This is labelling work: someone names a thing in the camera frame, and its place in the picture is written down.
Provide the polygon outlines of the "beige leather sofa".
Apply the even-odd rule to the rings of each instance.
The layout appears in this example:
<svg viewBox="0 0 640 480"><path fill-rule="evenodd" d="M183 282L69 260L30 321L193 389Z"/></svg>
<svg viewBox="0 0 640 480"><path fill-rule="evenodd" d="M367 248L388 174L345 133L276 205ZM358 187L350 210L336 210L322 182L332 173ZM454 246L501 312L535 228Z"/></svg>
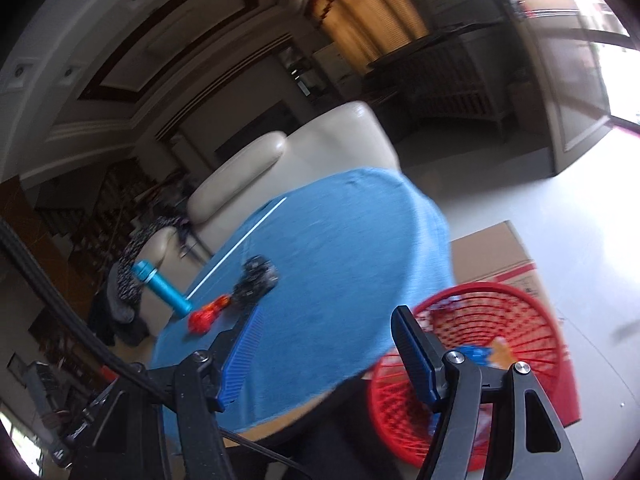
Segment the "beige leather sofa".
<svg viewBox="0 0 640 480"><path fill-rule="evenodd" d="M193 233L186 248L173 226L160 229L137 256L182 292L231 234L273 197L331 174L373 167L398 171L392 142L363 102L349 102L288 136L266 133L213 172L188 198Z"/></svg>

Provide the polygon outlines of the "blue wrapper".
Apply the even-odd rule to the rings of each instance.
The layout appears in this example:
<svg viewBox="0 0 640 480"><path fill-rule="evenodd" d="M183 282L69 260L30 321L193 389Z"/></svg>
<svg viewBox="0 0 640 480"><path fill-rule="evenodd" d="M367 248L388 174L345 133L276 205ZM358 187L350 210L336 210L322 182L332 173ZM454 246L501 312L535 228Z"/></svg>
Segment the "blue wrapper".
<svg viewBox="0 0 640 480"><path fill-rule="evenodd" d="M488 366L490 364L492 355L491 348L464 344L463 346L457 347L456 351L462 353L465 359L469 359L477 365Z"/></svg>

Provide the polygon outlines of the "blue metal bottle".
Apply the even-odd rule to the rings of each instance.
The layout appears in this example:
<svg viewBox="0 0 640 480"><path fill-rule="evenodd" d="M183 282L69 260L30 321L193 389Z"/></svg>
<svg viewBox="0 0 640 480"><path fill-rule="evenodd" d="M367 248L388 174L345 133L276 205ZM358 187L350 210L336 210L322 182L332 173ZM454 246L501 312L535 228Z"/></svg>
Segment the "blue metal bottle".
<svg viewBox="0 0 640 480"><path fill-rule="evenodd" d="M132 266L134 277L146 286L155 296L160 298L178 318L184 318L192 310L192 304L160 271L148 260L141 260Z"/></svg>

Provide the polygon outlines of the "brown cardboard box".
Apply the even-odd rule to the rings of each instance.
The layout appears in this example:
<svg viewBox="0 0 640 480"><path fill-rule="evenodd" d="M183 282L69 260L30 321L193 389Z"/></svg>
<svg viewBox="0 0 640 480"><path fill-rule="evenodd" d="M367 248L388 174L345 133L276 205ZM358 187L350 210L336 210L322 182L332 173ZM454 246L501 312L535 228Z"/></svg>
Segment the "brown cardboard box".
<svg viewBox="0 0 640 480"><path fill-rule="evenodd" d="M499 314L488 339L501 337L514 359L530 365L564 426L579 422L578 388L560 319L512 222L454 240L451 255L458 284L495 289Z"/></svg>

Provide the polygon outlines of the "orange red wrapper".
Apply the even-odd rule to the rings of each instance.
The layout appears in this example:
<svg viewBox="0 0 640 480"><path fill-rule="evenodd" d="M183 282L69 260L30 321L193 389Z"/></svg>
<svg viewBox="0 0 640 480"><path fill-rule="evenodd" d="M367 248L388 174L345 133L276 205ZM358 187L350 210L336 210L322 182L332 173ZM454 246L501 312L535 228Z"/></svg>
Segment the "orange red wrapper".
<svg viewBox="0 0 640 480"><path fill-rule="evenodd" d="M209 304L206 304L204 307L201 307L201 309L191 312L188 318L189 333L194 335L207 334L216 319L220 317L221 313L224 312L231 303L231 296L224 294Z"/></svg>

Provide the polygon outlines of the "dark wooden cabinet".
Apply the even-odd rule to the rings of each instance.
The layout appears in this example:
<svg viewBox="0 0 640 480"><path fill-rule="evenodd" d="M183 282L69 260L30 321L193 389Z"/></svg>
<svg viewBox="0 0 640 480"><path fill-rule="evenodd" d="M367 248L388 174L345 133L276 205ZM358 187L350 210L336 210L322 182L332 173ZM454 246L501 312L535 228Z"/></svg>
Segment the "dark wooden cabinet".
<svg viewBox="0 0 640 480"><path fill-rule="evenodd" d="M439 29L370 64L414 114L492 122L502 138L512 114L508 84L522 65L518 36L506 22Z"/></svg>

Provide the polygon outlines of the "blue table cloth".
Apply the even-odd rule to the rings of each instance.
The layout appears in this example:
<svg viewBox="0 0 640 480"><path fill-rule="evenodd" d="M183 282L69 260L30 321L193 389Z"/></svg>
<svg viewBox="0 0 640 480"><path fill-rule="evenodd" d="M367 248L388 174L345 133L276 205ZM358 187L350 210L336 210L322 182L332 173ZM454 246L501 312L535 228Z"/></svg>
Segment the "blue table cloth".
<svg viewBox="0 0 640 480"><path fill-rule="evenodd" d="M279 272L260 302L264 324L239 397L217 419L243 432L359 375L392 348L390 316L454 284L448 223L403 174L360 168L286 192L255 210L186 289L288 196L189 299L231 292L246 260Z"/></svg>

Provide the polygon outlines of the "white thin strip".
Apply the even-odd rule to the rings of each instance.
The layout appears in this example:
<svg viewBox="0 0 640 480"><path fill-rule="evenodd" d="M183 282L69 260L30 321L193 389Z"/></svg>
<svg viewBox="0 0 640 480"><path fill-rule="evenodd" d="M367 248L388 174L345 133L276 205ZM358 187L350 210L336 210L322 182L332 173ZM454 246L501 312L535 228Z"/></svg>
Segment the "white thin strip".
<svg viewBox="0 0 640 480"><path fill-rule="evenodd" d="M216 263L208 270L208 272L195 283L194 286L190 289L190 292L186 295L186 299L191 299L202 287L203 285L212 277L212 275L228 260L230 256L232 256L238 248L263 224L265 223L271 215L278 209L282 204L284 204L288 200L288 196L282 197L277 201L265 214L263 214L259 220L252 226L245 234L243 234L236 243L225 252L222 257L220 257Z"/></svg>

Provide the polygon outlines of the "red mesh waste basket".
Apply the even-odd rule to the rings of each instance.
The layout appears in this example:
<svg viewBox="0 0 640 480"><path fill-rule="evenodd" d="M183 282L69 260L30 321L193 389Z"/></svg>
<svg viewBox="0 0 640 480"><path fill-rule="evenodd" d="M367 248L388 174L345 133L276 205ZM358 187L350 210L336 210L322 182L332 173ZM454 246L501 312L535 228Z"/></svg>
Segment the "red mesh waste basket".
<svg viewBox="0 0 640 480"><path fill-rule="evenodd" d="M570 354L556 316L528 292L476 282L439 292L413 309L422 330L474 363L505 370L528 363L565 426L580 419ZM378 436L405 463L422 465L436 419L416 397L396 349L372 370L369 414Z"/></svg>

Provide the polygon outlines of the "black wrapper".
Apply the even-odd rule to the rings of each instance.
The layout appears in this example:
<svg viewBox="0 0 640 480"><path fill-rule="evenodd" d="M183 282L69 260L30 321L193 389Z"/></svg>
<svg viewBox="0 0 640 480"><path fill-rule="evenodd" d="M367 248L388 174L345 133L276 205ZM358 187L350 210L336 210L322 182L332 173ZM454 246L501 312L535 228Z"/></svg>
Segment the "black wrapper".
<svg viewBox="0 0 640 480"><path fill-rule="evenodd" d="M279 272L264 256L254 256L243 264L240 280L234 285L232 302L241 308L258 304L278 284Z"/></svg>

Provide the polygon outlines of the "yellow curtain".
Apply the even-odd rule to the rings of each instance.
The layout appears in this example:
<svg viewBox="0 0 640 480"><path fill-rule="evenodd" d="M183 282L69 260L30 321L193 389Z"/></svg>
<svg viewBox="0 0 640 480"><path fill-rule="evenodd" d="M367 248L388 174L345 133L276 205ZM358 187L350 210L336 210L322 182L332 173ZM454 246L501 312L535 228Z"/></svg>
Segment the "yellow curtain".
<svg viewBox="0 0 640 480"><path fill-rule="evenodd" d="M411 0L309 0L306 14L360 75L428 34Z"/></svg>

